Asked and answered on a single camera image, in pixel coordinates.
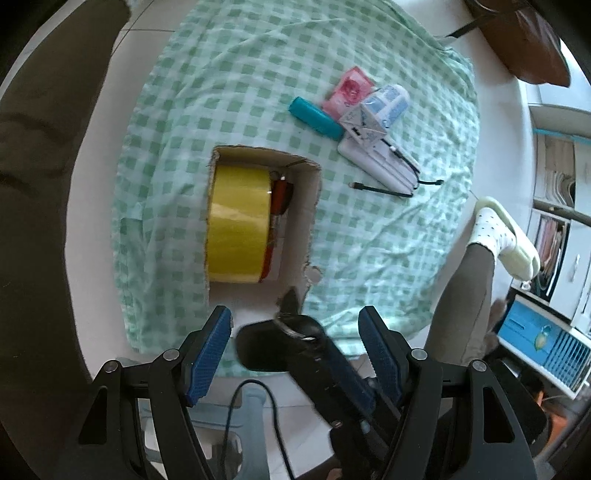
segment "green checkered tablecloth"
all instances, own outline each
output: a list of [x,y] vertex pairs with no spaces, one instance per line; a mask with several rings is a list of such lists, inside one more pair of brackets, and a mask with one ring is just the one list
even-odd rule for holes
[[[336,143],[288,114],[320,103],[358,65],[399,83],[412,105],[394,142],[421,164],[412,199],[352,190],[379,184]],[[323,278],[304,302],[349,356],[364,353],[357,313],[376,306],[411,335],[431,319],[430,293],[468,196],[479,116],[470,62],[388,0],[199,0],[160,55],[119,160],[112,237],[130,344],[178,346],[211,311],[204,274],[208,163],[216,145],[305,156],[322,167],[310,263]],[[227,348],[222,375],[246,374]]]

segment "white power bank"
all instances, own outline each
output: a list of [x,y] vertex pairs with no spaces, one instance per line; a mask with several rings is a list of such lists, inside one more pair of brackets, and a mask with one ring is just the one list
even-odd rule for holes
[[418,187],[420,170],[416,162],[399,158],[394,154],[397,149],[383,141],[365,151],[357,140],[346,134],[337,150],[392,192],[413,194]]

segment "floor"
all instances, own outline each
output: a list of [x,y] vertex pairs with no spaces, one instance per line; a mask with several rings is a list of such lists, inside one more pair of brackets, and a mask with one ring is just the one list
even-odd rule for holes
[[[77,331],[91,373],[108,359],[142,358],[128,346],[113,285],[110,246],[110,209],[116,162],[135,100],[171,33],[196,0],[140,2],[113,47],[111,65],[73,173],[68,211],[67,271],[72,290]],[[70,0],[35,35],[0,87],[2,95],[11,76],[44,36],[82,0]],[[434,35],[444,35],[471,20],[461,0],[399,0]],[[479,197],[494,196],[527,228],[534,191],[534,154],[525,90],[509,75],[486,41],[475,31],[455,45],[472,59],[476,72],[482,121],[478,160],[470,198],[466,202],[457,239],[434,289],[434,305],[459,264],[471,229],[472,209]],[[509,275],[499,265],[493,298],[504,297]],[[428,329],[411,340],[422,346]],[[366,358],[355,362],[363,375],[371,374]],[[278,396],[281,429],[296,474],[330,454],[328,426],[314,413],[307,398],[287,377],[269,377]],[[216,379],[206,401],[228,402],[237,384]],[[269,468],[274,480],[287,478],[272,434],[271,409],[265,409]]]

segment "brown bag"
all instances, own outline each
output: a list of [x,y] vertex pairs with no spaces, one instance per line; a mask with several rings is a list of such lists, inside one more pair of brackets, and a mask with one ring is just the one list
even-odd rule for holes
[[[474,0],[464,0],[479,18],[486,15]],[[513,10],[513,0],[479,0],[484,7],[500,12],[480,25],[488,44],[517,78],[527,83],[570,86],[570,72],[560,51],[560,39],[550,24],[532,7]]]

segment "pink card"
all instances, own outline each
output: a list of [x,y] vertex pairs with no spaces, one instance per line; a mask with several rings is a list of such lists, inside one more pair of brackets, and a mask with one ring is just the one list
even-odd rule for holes
[[350,106],[357,105],[374,88],[374,83],[359,67],[353,67],[341,77],[330,98],[322,103],[322,110],[339,120]]

